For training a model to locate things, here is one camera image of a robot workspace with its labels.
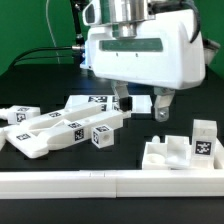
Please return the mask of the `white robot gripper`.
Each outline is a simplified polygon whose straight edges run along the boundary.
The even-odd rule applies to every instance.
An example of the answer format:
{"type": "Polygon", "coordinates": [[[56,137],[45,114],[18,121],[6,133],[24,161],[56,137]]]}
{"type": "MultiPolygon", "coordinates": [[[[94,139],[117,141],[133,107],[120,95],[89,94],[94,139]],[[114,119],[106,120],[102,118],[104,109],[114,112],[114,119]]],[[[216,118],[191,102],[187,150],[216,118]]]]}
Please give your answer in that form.
{"type": "Polygon", "coordinates": [[[111,26],[95,26],[88,32],[88,64],[96,76],[112,79],[123,112],[132,110],[127,82],[157,86],[154,117],[165,122],[174,89],[198,86],[205,77],[202,38],[192,39],[193,29],[191,9],[159,13],[140,22],[134,38],[116,39],[111,26]]]}

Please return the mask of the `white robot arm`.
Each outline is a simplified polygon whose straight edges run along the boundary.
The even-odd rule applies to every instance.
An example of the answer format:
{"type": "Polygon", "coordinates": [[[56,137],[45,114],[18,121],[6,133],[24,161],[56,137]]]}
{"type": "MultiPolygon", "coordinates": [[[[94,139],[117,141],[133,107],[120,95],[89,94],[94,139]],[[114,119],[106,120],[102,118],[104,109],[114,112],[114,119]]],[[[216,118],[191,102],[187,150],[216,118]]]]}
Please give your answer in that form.
{"type": "Polygon", "coordinates": [[[89,28],[82,68],[109,79],[119,109],[130,111],[127,85],[154,88],[154,118],[169,118],[177,90],[202,83],[220,44],[202,37],[194,0],[71,0],[89,28]]]}

